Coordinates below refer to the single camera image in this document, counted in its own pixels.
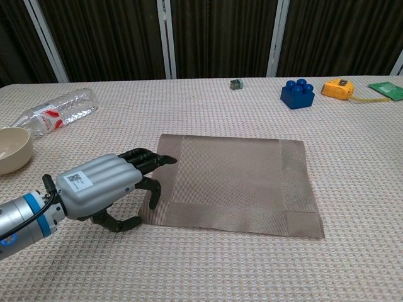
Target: small metal object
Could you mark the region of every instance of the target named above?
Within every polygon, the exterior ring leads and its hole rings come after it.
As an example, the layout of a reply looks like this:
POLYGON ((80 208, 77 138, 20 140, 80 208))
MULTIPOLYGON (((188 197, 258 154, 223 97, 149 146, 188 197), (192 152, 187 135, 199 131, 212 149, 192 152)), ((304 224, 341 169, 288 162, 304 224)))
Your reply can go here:
POLYGON ((232 90, 242 89, 244 87, 244 81, 241 79, 232 80, 230 82, 230 87, 232 90))

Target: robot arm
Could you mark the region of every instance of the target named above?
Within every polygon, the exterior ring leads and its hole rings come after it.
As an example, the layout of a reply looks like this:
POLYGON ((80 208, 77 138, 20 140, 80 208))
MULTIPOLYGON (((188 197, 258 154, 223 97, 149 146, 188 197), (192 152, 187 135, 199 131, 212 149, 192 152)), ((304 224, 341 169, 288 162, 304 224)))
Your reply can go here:
POLYGON ((0 260, 49 236, 65 217, 79 221, 90 218, 111 232, 133 229, 142 223, 140 217, 119 221, 106 209, 134 189, 151 191, 149 206, 155 209, 161 186, 144 175, 175 163, 173 157, 136 148, 119 156, 93 159, 57 176, 56 184, 45 175, 46 195, 32 192, 0 204, 0 260))

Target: blue toy brick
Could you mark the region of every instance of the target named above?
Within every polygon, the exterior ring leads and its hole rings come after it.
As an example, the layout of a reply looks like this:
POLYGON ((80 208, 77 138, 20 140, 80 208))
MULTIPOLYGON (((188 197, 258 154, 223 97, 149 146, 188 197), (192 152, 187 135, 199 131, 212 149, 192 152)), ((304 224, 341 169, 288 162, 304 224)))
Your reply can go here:
POLYGON ((281 90, 280 99, 290 108, 299 109, 309 107, 314 101, 314 87, 305 79, 287 81, 281 90))

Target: table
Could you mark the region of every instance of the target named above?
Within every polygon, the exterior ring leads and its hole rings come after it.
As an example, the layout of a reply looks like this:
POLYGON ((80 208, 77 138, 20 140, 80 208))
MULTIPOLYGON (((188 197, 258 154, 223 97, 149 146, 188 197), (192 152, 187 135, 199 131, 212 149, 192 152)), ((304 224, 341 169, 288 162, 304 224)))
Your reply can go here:
MULTIPOLYGON (((345 77, 356 95, 403 77, 345 77)), ((114 234, 65 219, 59 230, 0 263, 1 301, 402 301, 403 102, 353 104, 324 97, 330 77, 307 78, 311 108, 281 101, 288 79, 91 82, 0 89, 0 126, 81 87, 99 110, 34 143, 20 171, 0 177, 0 203, 43 191, 43 174, 134 147, 156 150, 162 133, 303 140, 326 238, 273 237, 142 225, 114 234)), ((143 191, 110 208, 134 215, 143 191)))

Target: beige bowl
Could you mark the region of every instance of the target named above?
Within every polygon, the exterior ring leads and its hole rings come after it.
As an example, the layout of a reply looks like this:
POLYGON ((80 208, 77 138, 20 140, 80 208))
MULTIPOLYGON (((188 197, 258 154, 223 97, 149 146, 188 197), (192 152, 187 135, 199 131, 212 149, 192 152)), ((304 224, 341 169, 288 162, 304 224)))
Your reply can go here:
POLYGON ((0 129, 0 175, 17 171, 33 153, 30 133, 23 128, 0 129))

